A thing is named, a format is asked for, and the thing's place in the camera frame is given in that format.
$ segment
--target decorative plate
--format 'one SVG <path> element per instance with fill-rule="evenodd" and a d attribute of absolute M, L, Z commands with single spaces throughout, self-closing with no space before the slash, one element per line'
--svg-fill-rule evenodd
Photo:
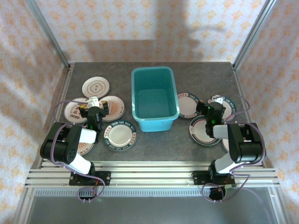
<path fill-rule="evenodd" d="M 121 118 L 125 112 L 125 104 L 122 99 L 116 96 L 106 96 L 99 101 L 100 106 L 102 106 L 103 100 L 107 101 L 109 108 L 109 114 L 103 118 L 103 121 L 110 122 Z"/>
<path fill-rule="evenodd" d="M 76 98 L 76 99 L 73 99 L 73 100 L 79 101 L 79 102 L 85 102 L 88 99 L 86 99 L 86 98 Z M 69 102 L 65 106 L 64 116 L 70 123 L 79 124 L 79 123 L 83 123 L 83 122 L 87 121 L 87 118 L 81 117 L 81 114 L 80 114 L 80 111 L 79 111 L 80 105 L 82 105 L 82 104 Z"/>
<path fill-rule="evenodd" d="M 105 130 L 104 140 L 114 151 L 124 151 L 136 142 L 137 134 L 134 125 L 125 120 L 112 122 Z"/>
<path fill-rule="evenodd" d="M 77 153 L 79 155 L 85 155 L 86 153 L 88 153 L 93 147 L 93 144 L 88 144 L 88 143 L 79 143 L 78 145 L 78 151 Z"/>
<path fill-rule="evenodd" d="M 194 118 L 198 116 L 196 106 L 199 98 L 191 93 L 183 92 L 178 94 L 179 116 L 181 118 Z"/>
<path fill-rule="evenodd" d="M 212 96 L 212 99 L 209 99 L 207 102 L 211 103 L 212 101 L 214 101 L 214 98 L 216 97 L 219 97 L 219 95 Z M 226 119 L 229 117 L 225 121 L 231 121 L 235 117 L 234 115 L 231 116 L 231 114 L 237 112 L 237 107 L 231 99 L 227 97 L 221 97 L 221 98 L 223 99 L 222 105 L 226 108 L 222 119 Z"/>
<path fill-rule="evenodd" d="M 86 80 L 82 86 L 82 92 L 87 98 L 97 96 L 101 98 L 110 90 L 110 84 L 103 77 L 92 77 Z"/>
<path fill-rule="evenodd" d="M 206 117 L 201 115 L 194 118 L 189 126 L 191 137 L 199 144 L 213 146 L 220 142 L 220 139 L 212 139 L 206 134 Z"/>
<path fill-rule="evenodd" d="M 225 150 L 229 152 L 228 139 L 222 139 L 221 141 L 222 141 L 222 145 L 225 148 Z"/>

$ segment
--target cable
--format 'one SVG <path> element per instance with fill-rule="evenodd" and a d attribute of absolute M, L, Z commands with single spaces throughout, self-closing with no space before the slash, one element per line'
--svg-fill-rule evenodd
<path fill-rule="evenodd" d="M 248 100 L 245 99 L 243 96 L 240 96 L 240 95 L 237 95 L 237 94 L 228 94 L 227 96 L 235 96 L 235 97 L 240 97 L 240 98 L 242 98 L 242 99 L 246 102 L 246 104 L 247 104 L 247 109 L 242 110 L 242 111 L 239 111 L 239 112 L 236 112 L 236 113 L 232 113 L 231 115 L 229 115 L 229 116 L 228 116 L 227 118 L 225 118 L 224 120 L 227 120 L 227 119 L 228 119 L 229 117 L 231 117 L 232 115 L 237 115 L 237 114 L 240 114 L 240 113 L 244 113 L 244 112 L 246 112 L 246 111 L 248 111 L 248 110 L 250 109 L 250 104 L 249 104 Z"/>
<path fill-rule="evenodd" d="M 64 163 L 57 163 L 57 162 L 54 161 L 54 147 L 55 147 L 56 141 L 57 141 L 57 139 L 58 139 L 58 136 L 59 136 L 61 130 L 62 130 L 63 128 L 65 128 L 66 126 L 73 126 L 73 124 L 63 124 L 63 125 L 61 125 L 61 127 L 57 130 L 57 132 L 56 132 L 56 134 L 55 134 L 55 136 L 54 136 L 53 142 L 52 142 L 52 146 L 51 146 L 51 152 L 50 152 L 51 162 L 52 162 L 54 165 L 56 165 L 56 166 L 63 166 L 64 168 L 66 168 L 67 170 L 73 172 L 74 174 L 77 173 L 77 174 L 79 174 L 79 175 L 81 175 L 81 176 L 88 177 L 88 178 L 93 178 L 93 179 L 96 179 L 96 180 L 101 181 L 102 184 L 103 184 L 103 189 L 101 190 L 101 192 L 100 192 L 98 195 L 96 194 L 96 191 L 95 191 L 94 189 L 90 188 L 90 187 L 83 187 L 83 188 L 79 189 L 78 192 L 77 192 L 77 198 L 78 198 L 80 201 L 82 201 L 82 202 L 84 203 L 84 202 L 85 202 L 85 199 L 81 199 L 80 196 L 79 196 L 79 193 L 80 193 L 80 191 L 83 190 L 83 189 L 88 189 L 88 190 L 90 190 L 94 195 L 96 195 L 96 196 L 93 197 L 92 199 L 88 199 L 89 202 L 92 202 L 94 199 L 96 199 L 97 197 L 99 197 L 99 196 L 103 193 L 103 191 L 104 191 L 104 189 L 105 189 L 105 182 L 104 182 L 101 178 L 99 178 L 99 177 L 97 177 L 97 176 L 90 176 L 90 175 L 82 174 L 82 173 L 77 172 L 76 170 L 70 168 L 67 164 L 64 164 Z"/>
<path fill-rule="evenodd" d="M 63 100 L 63 101 L 59 102 L 59 103 L 55 106 L 55 108 L 54 108 L 54 110 L 53 110 L 53 117 L 54 117 L 55 122 L 58 122 L 58 120 L 56 119 L 56 109 L 58 108 L 58 106 L 59 106 L 60 104 L 63 104 L 63 103 L 70 103 L 70 102 L 72 102 L 72 103 L 78 103 L 78 104 L 88 104 L 88 103 L 84 103 L 84 102 L 80 102 L 80 101 L 75 101 L 75 100 Z"/>
<path fill-rule="evenodd" d="M 260 130 L 259 130 L 257 127 L 255 127 L 253 124 L 251 124 L 251 123 L 242 122 L 242 123 L 239 123 L 239 124 L 249 125 L 249 126 L 251 126 L 251 127 L 258 133 L 258 135 L 259 135 L 260 138 L 261 138 L 261 142 L 262 142 L 262 156 L 261 156 L 261 158 L 260 158 L 258 161 L 256 161 L 256 162 L 253 162 L 253 163 L 243 163 L 243 164 L 240 164 L 240 165 L 238 165 L 238 166 L 232 168 L 232 169 L 229 171 L 229 173 L 230 173 L 231 175 L 233 175 L 233 176 L 243 176 L 243 177 L 246 176 L 246 177 L 247 177 L 247 178 L 245 179 L 245 181 L 243 182 L 243 184 L 239 187 L 239 189 L 238 189 L 238 190 L 237 190 L 231 197 L 229 197 L 229 198 L 226 198 L 226 199 L 224 199 L 224 200 L 218 200 L 218 201 L 216 201 L 216 200 L 211 200 L 209 197 L 207 197 L 207 196 L 204 195 L 204 188 L 205 188 L 206 186 L 208 186 L 208 185 L 214 185 L 214 186 L 217 186 L 218 188 L 220 188 L 220 186 L 217 185 L 217 184 L 206 183 L 206 184 L 202 187 L 202 189 L 201 189 L 201 194 L 202 194 L 202 196 L 204 197 L 204 199 L 206 199 L 206 200 L 209 201 L 209 202 L 213 202 L 213 203 L 215 203 L 215 202 L 223 202 L 223 201 L 228 201 L 228 200 L 232 199 L 236 194 L 238 194 L 238 192 L 243 188 L 243 186 L 246 184 L 246 182 L 247 182 L 248 179 L 250 178 L 250 174 L 235 174 L 234 171 L 235 171 L 236 169 L 240 168 L 240 167 L 243 168 L 243 167 L 245 167 L 245 166 L 251 166 L 251 165 L 258 164 L 258 163 L 260 163 L 261 161 L 263 161 L 264 158 L 265 158 L 265 155 L 266 155 L 266 147 L 265 147 L 265 142 L 264 142 L 264 139 L 263 139 L 263 136 L 262 136 L 262 133 L 260 132 Z"/>
<path fill-rule="evenodd" d="M 96 180 L 95 185 L 93 187 L 93 190 L 96 188 L 96 186 L 98 185 L 98 183 L 99 183 L 99 180 Z"/>

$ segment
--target patterned wall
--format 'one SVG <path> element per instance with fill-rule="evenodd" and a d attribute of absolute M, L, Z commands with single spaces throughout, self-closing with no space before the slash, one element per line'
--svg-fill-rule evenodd
<path fill-rule="evenodd" d="M 69 62 L 233 62 L 266 0 L 37 2 Z"/>
<path fill-rule="evenodd" d="M 294 223 L 299 220 L 299 4 L 277 0 L 239 70 Z"/>
<path fill-rule="evenodd" d="M 63 67 L 24 0 L 0 1 L 0 39 L 0 223 L 8 224 L 49 128 Z"/>

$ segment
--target plastic tub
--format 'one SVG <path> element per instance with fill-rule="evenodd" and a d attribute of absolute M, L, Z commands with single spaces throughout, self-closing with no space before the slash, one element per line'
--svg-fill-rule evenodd
<path fill-rule="evenodd" d="M 167 131 L 179 116 L 173 71 L 169 67 L 132 71 L 132 113 L 143 132 Z"/>

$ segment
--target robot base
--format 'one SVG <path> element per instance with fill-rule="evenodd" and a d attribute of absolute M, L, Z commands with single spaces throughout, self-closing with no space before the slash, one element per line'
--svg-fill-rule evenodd
<path fill-rule="evenodd" d="M 204 185 L 206 183 L 215 183 L 218 185 L 235 185 L 234 176 L 231 174 L 218 174 L 215 169 L 215 161 L 211 162 L 208 171 L 193 171 L 192 177 L 194 185 Z"/>
<path fill-rule="evenodd" d="M 110 185 L 111 180 L 111 172 L 110 171 L 95 171 L 94 164 L 91 163 L 90 171 L 88 175 L 96 176 L 101 178 L 106 186 Z M 71 173 L 70 176 L 70 186 L 94 186 L 96 179 L 84 177 L 78 174 Z M 102 182 L 98 182 L 98 186 L 103 186 Z"/>

